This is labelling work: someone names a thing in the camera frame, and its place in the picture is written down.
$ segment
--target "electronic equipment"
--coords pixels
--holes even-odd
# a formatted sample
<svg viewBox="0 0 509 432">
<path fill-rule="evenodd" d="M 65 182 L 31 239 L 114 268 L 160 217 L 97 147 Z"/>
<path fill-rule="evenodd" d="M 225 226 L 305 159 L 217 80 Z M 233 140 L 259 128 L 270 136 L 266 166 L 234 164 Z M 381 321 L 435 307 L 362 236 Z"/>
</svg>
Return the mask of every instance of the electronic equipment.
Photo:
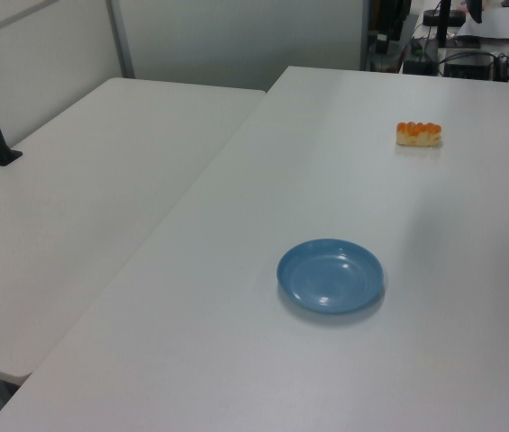
<svg viewBox="0 0 509 432">
<path fill-rule="evenodd" d="M 445 77 L 489 80 L 492 57 L 472 49 L 447 49 L 444 63 Z"/>
<path fill-rule="evenodd" d="M 424 11 L 423 14 L 423 25 L 426 27 L 436 27 L 438 26 L 438 22 L 440 20 L 439 11 L 429 10 Z M 466 13 L 462 11 L 450 11 L 448 26 L 449 27 L 462 27 L 467 21 Z"/>
<path fill-rule="evenodd" d="M 412 39 L 406 48 L 402 71 L 407 75 L 434 76 L 437 74 L 438 42 L 436 40 Z"/>
<path fill-rule="evenodd" d="M 410 13 L 411 0 L 380 0 L 375 25 L 378 30 L 376 53 L 386 54 L 388 44 L 399 41 L 402 26 Z"/>
</svg>

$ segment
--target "blue plate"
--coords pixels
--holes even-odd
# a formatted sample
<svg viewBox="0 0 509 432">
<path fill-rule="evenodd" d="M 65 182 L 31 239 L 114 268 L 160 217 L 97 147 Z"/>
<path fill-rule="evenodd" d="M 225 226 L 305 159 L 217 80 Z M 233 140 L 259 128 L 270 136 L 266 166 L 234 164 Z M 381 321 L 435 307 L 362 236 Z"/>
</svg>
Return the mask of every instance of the blue plate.
<svg viewBox="0 0 509 432">
<path fill-rule="evenodd" d="M 294 302 L 322 313 L 357 311 L 384 291 L 377 258 L 359 245 L 334 238 L 290 249 L 278 263 L 277 278 Z"/>
</svg>

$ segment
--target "table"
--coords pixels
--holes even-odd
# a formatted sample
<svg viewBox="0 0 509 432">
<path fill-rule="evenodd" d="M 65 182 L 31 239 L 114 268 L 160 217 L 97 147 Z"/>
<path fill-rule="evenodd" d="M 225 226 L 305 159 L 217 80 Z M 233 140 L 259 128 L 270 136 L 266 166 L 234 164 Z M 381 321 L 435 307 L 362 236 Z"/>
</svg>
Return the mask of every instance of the table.
<svg viewBox="0 0 509 432">
<path fill-rule="evenodd" d="M 431 103 L 428 93 L 437 96 Z M 290 67 L 0 412 L 0 431 L 509 430 L 509 85 Z M 443 127 L 399 148 L 401 121 Z M 386 295 L 302 310 L 292 246 Z"/>
<path fill-rule="evenodd" d="M 22 383 L 263 92 L 112 79 L 0 167 L 0 379 Z"/>
</svg>

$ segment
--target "black cable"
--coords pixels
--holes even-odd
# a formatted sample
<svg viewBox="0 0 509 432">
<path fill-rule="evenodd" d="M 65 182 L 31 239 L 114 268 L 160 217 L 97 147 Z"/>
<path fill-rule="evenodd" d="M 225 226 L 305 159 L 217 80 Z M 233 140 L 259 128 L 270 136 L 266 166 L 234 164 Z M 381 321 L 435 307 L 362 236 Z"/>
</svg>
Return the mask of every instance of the black cable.
<svg viewBox="0 0 509 432">
<path fill-rule="evenodd" d="M 414 27 L 414 30 L 413 30 L 413 36 L 410 38 L 410 39 L 414 39 L 414 34 L 416 33 L 416 31 L 418 30 L 418 28 L 423 25 L 423 22 L 421 22 L 420 24 L 418 24 L 416 27 Z"/>
<path fill-rule="evenodd" d="M 438 2 L 436 7 L 434 8 L 434 10 L 432 11 L 432 16 L 434 16 L 436 14 L 436 11 L 438 11 L 438 8 L 441 7 L 441 3 L 442 3 L 442 1 Z M 428 34 L 426 35 L 426 42 L 424 43 L 424 49 L 423 49 L 424 54 L 426 54 L 426 47 L 428 45 L 428 40 L 431 38 L 431 30 L 432 30 L 432 26 L 429 25 L 428 26 Z"/>
<path fill-rule="evenodd" d="M 453 54 L 451 56 L 448 56 L 447 58 L 445 58 L 442 61 L 439 61 L 438 65 L 441 65 L 442 63 L 447 63 L 447 62 L 452 61 L 452 60 L 458 60 L 458 59 L 463 59 L 463 58 L 466 58 L 466 57 L 473 57 L 473 56 L 490 56 L 494 60 L 498 59 L 498 57 L 495 56 L 493 53 L 486 52 L 486 51 L 459 52 L 457 54 Z"/>
</svg>

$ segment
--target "wall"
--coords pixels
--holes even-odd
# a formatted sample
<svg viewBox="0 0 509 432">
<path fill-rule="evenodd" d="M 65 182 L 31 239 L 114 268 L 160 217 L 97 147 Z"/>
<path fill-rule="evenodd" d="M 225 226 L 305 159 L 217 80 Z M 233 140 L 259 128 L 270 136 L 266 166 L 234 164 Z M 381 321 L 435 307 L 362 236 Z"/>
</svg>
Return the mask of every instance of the wall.
<svg viewBox="0 0 509 432">
<path fill-rule="evenodd" d="M 114 0 L 137 78 L 268 91 L 288 65 L 358 69 L 360 0 Z"/>
<path fill-rule="evenodd" d="M 0 126 L 11 147 L 122 75 L 106 4 L 60 0 L 0 30 Z"/>
</svg>

